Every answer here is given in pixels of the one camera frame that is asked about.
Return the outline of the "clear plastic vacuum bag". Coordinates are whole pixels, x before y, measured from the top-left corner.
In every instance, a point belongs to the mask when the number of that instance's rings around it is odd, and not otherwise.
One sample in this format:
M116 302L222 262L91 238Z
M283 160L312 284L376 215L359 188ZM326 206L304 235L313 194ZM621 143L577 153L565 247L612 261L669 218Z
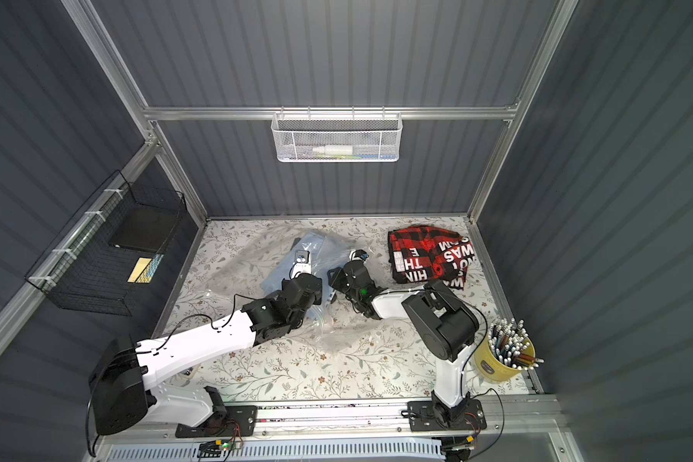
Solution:
M338 310L333 306L339 293L334 291L328 304L313 305L305 314L301 323L286 323L281 308L277 302L277 296L282 289L277 289L266 294L260 284L272 271L277 262L289 251L295 238L300 238L307 232L319 234L335 234L345 240L354 249L366 250L370 257L364 262L366 268L378 284L387 281L387 268L380 261L382 253L374 246L368 246L365 242L358 242L347 236L342 236L327 230L317 230L313 227L292 226L287 223L273 223L255 236L249 244L243 246L239 253L225 260L223 266L217 269L205 281L202 286L205 296L215 301L238 300L242 298L244 303L254 303L257 300L269 302L266 308L259 306L253 308L250 313L255 316L254 323L261 325L269 319L285 323L290 331L294 332L302 326L309 333L315 335L317 344L326 350L338 350L357 339L365 331L372 328L374 321L361 314L348 315L346 321L336 321Z

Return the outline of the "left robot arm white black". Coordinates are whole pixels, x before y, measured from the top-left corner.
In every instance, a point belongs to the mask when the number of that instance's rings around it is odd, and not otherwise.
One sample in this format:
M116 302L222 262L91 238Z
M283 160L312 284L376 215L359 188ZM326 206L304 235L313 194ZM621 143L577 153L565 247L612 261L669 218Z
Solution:
M223 354L286 336L300 328L306 312L322 300L323 281L302 273L226 319L164 338L113 340L90 373L89 425L101 436L139 423L202 425L223 413L219 393L212 388L185 390L167 380Z

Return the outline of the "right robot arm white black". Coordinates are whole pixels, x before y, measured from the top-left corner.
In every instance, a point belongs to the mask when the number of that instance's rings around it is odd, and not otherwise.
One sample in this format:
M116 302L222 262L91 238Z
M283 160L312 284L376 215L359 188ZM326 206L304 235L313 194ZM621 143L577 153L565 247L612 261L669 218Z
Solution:
M410 321L436 358L435 386L431 392L435 415L449 422L466 412L471 396L465 390L465 368L477 350L475 335L489 327L481 311L458 298L439 279L411 289L379 287L361 260L331 269L327 280L356 313L366 318Z

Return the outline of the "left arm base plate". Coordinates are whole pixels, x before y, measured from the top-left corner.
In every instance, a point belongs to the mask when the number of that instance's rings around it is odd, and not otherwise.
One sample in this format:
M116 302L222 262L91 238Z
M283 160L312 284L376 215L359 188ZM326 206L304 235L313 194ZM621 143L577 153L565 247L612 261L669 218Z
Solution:
M227 405L224 414L215 412L197 427L180 423L177 425L175 437L178 439L221 439L252 436L257 414L258 407L254 405Z

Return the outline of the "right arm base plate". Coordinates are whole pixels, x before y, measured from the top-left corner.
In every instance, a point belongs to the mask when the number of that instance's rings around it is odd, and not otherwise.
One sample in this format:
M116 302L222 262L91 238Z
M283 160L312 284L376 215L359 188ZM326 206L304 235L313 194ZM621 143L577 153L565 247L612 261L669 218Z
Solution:
M487 421L479 400L463 400L457 406L446 407L442 402L415 400L402 410L413 432L464 431L479 434L487 429Z

